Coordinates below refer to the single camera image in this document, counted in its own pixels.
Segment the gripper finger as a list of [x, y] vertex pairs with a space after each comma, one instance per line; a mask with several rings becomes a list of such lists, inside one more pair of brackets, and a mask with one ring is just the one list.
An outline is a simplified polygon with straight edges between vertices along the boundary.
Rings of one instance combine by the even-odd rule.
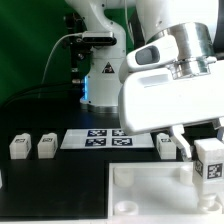
[[183, 125], [174, 125], [169, 129], [170, 138], [176, 145], [176, 147], [181, 151], [181, 155], [184, 161], [192, 160], [191, 146], [184, 138], [185, 133]]
[[224, 125], [219, 119], [213, 121], [213, 127], [217, 131], [217, 139], [224, 142]]

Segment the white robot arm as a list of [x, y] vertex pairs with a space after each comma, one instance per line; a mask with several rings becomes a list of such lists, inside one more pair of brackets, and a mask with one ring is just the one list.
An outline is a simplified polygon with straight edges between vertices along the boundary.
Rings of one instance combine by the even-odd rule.
[[129, 135], [167, 130], [190, 158], [185, 127], [224, 117], [224, 0], [65, 1], [93, 52], [82, 103]]

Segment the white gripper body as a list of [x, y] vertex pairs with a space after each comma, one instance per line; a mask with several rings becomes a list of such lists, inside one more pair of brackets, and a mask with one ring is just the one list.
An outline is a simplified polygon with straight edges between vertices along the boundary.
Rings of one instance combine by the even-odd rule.
[[120, 126], [128, 135], [224, 117], [224, 60], [208, 75], [174, 79], [166, 68], [136, 72], [119, 93]]

